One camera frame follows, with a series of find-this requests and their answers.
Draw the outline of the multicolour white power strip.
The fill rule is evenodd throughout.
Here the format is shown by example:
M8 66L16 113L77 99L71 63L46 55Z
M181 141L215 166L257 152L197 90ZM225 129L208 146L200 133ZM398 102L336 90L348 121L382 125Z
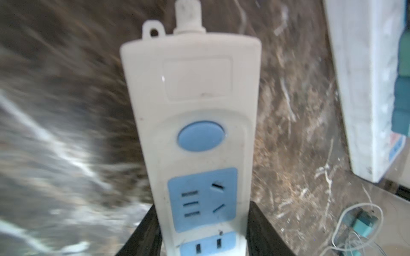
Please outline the multicolour white power strip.
M377 183L405 146L392 132L405 1L324 1L349 158Z

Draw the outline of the blue white power strip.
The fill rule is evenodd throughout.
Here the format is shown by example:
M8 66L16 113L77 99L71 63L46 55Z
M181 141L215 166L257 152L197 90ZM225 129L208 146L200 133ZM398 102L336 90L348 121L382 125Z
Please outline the blue white power strip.
M243 256L262 44L148 20L120 48L170 256Z

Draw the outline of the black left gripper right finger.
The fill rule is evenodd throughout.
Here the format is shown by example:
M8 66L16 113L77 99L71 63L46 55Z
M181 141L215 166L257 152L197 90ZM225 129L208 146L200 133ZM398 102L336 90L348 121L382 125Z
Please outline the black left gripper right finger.
M295 256L253 201L249 207L246 239L250 256Z

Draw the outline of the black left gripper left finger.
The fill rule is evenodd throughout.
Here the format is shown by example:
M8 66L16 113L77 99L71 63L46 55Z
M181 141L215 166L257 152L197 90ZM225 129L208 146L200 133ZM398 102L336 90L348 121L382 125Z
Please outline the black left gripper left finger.
M155 205L152 205L116 256L159 256L161 246L161 229Z

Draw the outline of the teal charger plug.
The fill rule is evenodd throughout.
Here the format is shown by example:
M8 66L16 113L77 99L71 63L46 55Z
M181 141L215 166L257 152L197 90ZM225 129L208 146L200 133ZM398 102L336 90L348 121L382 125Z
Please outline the teal charger plug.
M379 224L379 218L374 211L365 211L363 208L356 208L348 211L342 218L342 222L352 228L361 237L368 238Z
M399 76L395 83L392 131L410 136L410 78Z
M405 30L400 38L398 74L403 77L410 76L410 30Z

